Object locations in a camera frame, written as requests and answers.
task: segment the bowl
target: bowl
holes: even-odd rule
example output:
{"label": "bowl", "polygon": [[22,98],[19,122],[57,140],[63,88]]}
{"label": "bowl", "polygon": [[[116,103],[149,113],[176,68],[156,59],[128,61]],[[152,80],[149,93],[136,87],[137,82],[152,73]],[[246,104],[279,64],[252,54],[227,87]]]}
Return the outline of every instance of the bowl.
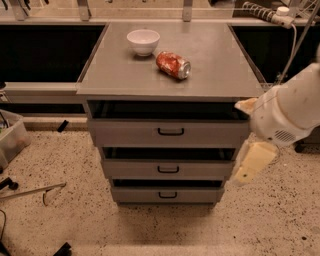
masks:
{"label": "bowl", "polygon": [[132,50],[139,56],[149,56],[157,48],[160,35],[150,29],[138,29],[131,31],[127,39]]}

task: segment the drawer handle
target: drawer handle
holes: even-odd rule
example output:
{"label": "drawer handle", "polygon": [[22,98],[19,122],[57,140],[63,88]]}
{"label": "drawer handle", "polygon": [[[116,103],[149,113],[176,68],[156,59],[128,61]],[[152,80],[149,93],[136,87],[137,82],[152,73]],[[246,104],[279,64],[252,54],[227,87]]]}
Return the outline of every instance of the drawer handle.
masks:
{"label": "drawer handle", "polygon": [[161,192],[159,192],[159,197],[162,199],[174,199],[177,196],[178,196],[177,192],[174,192],[174,194],[172,196],[171,195],[163,195]]}
{"label": "drawer handle", "polygon": [[177,166],[176,168],[161,168],[160,166],[158,166],[158,172],[160,173],[178,173],[179,170],[179,166]]}
{"label": "drawer handle", "polygon": [[184,128],[181,128],[178,132],[165,132],[164,130],[161,131],[161,128],[158,128],[158,133],[162,136],[181,136],[184,134]]}

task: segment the clear plastic bin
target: clear plastic bin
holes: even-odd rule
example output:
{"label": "clear plastic bin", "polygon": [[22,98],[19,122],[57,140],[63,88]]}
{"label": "clear plastic bin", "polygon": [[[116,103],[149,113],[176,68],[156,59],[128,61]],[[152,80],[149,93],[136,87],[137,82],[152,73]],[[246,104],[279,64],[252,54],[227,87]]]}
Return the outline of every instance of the clear plastic bin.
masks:
{"label": "clear plastic bin", "polygon": [[4,170],[21,150],[30,145],[31,140],[22,116],[1,109],[0,112],[9,123],[9,128],[0,133],[0,169]]}

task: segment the red soda can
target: red soda can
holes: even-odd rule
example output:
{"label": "red soda can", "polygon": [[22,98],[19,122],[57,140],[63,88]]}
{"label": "red soda can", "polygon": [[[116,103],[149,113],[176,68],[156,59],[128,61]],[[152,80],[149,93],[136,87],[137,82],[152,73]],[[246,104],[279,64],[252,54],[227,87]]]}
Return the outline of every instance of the red soda can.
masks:
{"label": "red soda can", "polygon": [[160,52],[156,63],[162,71],[181,80],[187,78],[191,70],[190,61],[172,52]]}

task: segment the floor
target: floor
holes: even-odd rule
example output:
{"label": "floor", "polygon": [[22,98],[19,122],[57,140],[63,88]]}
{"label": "floor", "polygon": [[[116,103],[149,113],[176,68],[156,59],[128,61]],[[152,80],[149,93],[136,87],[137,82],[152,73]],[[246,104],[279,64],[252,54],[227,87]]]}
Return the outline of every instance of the floor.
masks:
{"label": "floor", "polygon": [[[226,184],[212,205],[117,205],[87,131],[29,131],[32,142],[2,177],[19,183],[0,197],[66,182],[64,188],[1,201],[2,242],[16,256],[320,255],[320,154],[283,148],[249,185]],[[3,217],[0,215],[0,227]]]}

